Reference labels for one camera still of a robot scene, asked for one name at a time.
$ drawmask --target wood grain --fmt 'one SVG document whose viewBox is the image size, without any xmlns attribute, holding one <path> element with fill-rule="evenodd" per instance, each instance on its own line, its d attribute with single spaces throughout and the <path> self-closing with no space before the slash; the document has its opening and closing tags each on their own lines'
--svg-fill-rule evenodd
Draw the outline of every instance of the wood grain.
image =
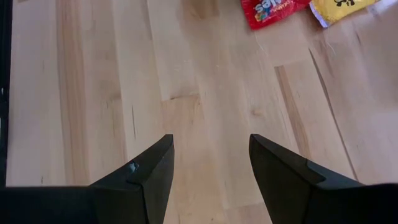
<svg viewBox="0 0 398 224">
<path fill-rule="evenodd" d="M 215 160 L 198 96 L 162 103 L 164 125 L 174 136 L 174 200 L 180 223 L 226 223 Z"/>
<path fill-rule="evenodd" d="M 275 69 L 301 155 L 355 178 L 311 58 Z"/>
<path fill-rule="evenodd" d="M 69 184 L 89 184 L 86 98 L 76 1 L 57 1 L 57 52 L 65 170 Z"/>
<path fill-rule="evenodd" d="M 161 95 L 146 0 L 113 1 L 127 158 L 164 134 Z"/>
<path fill-rule="evenodd" d="M 192 53 L 180 25 L 184 4 L 181 0 L 147 2 L 162 100 L 197 94 Z"/>
<path fill-rule="evenodd" d="M 55 1 L 14 1 L 7 185 L 66 184 Z"/>
<path fill-rule="evenodd" d="M 123 110 L 110 0 L 79 1 L 90 182 L 126 162 Z"/>
<path fill-rule="evenodd" d="M 271 224 L 269 214 L 264 212 L 267 207 L 264 203 L 246 205 L 226 211 L 230 224 Z"/>
</svg>

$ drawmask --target yellow candy wrapper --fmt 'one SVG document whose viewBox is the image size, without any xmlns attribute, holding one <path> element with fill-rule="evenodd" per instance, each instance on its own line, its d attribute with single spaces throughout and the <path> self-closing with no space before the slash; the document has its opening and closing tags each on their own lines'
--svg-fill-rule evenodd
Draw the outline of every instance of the yellow candy wrapper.
<svg viewBox="0 0 398 224">
<path fill-rule="evenodd" d="M 355 11 L 370 6 L 379 0 L 312 0 L 311 11 L 323 27 L 351 14 Z"/>
</svg>

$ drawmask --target red candy wrapper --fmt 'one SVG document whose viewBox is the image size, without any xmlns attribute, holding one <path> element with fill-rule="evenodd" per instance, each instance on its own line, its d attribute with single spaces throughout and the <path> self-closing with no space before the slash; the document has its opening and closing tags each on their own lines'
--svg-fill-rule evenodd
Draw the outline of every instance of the red candy wrapper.
<svg viewBox="0 0 398 224">
<path fill-rule="evenodd" d="M 251 29 L 260 29 L 308 6 L 311 0 L 241 0 Z"/>
</svg>

